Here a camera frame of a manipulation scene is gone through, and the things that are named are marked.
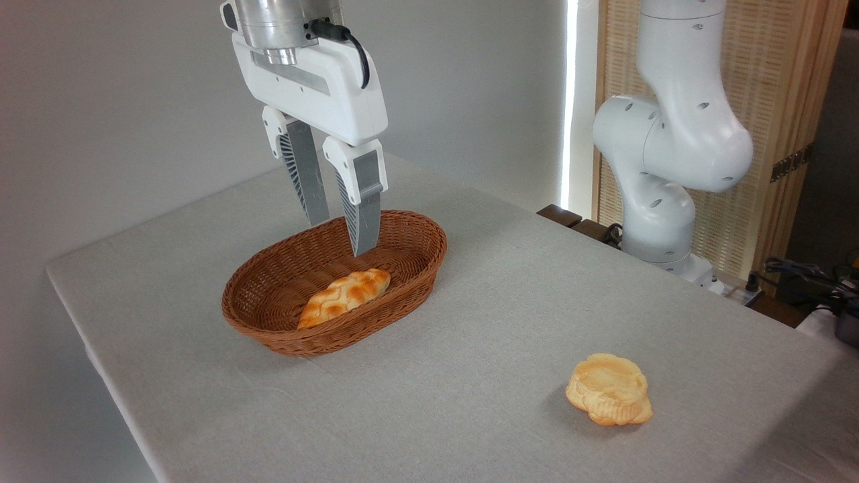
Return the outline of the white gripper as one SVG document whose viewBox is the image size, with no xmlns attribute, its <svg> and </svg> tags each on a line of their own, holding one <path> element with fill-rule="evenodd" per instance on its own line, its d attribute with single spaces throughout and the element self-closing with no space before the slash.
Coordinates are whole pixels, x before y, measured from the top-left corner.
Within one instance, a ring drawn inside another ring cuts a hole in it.
<svg viewBox="0 0 859 483">
<path fill-rule="evenodd" d="M 276 65 L 241 34 L 232 34 L 232 42 L 246 86 L 268 105 L 262 119 L 271 152 L 285 163 L 310 226 L 330 218 L 312 126 L 331 135 L 323 152 L 337 172 L 353 254 L 373 250 L 381 193 L 389 189 L 383 147 L 375 140 L 389 117 L 374 65 L 362 89 L 361 60 L 352 45 L 322 39 L 298 49 L 296 64 Z"/>
</svg>

